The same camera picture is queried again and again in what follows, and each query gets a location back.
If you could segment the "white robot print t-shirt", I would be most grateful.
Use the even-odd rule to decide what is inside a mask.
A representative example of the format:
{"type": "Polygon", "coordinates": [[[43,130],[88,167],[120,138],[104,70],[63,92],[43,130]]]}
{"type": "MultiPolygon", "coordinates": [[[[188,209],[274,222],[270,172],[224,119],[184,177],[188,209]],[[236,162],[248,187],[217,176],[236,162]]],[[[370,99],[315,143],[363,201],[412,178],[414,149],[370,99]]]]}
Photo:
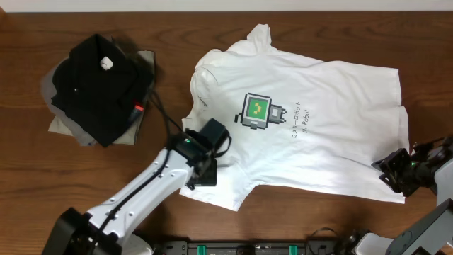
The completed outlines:
{"type": "Polygon", "coordinates": [[[397,69],[284,52],[259,24],[203,56],[190,92],[183,127],[215,119],[230,138],[216,184],[182,188],[182,196],[234,211],[259,185],[404,202],[372,166],[409,146],[397,69]]]}

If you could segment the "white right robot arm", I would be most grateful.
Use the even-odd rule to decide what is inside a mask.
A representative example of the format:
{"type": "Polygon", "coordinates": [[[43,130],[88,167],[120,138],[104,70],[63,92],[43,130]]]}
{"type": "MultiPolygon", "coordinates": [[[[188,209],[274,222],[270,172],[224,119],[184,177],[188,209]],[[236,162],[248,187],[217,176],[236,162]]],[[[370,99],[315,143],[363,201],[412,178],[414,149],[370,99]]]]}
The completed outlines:
{"type": "Polygon", "coordinates": [[[348,253],[442,254],[444,245],[452,245],[452,137],[415,144],[411,153],[398,149],[372,166],[392,191],[405,197],[429,188],[437,196],[437,207],[394,239],[371,232],[354,234],[348,253]]]}

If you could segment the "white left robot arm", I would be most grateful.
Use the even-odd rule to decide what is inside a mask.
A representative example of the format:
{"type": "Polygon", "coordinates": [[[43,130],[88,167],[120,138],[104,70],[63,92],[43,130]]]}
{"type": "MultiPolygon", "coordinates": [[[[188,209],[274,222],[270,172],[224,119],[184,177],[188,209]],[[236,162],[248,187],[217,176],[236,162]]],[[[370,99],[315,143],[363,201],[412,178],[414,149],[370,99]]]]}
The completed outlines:
{"type": "Polygon", "coordinates": [[[44,254],[121,254],[137,226],[170,194],[195,182],[215,164],[225,141],[204,128],[173,136],[170,149],[104,203],[81,214],[69,208],[57,219],[44,254]]]}

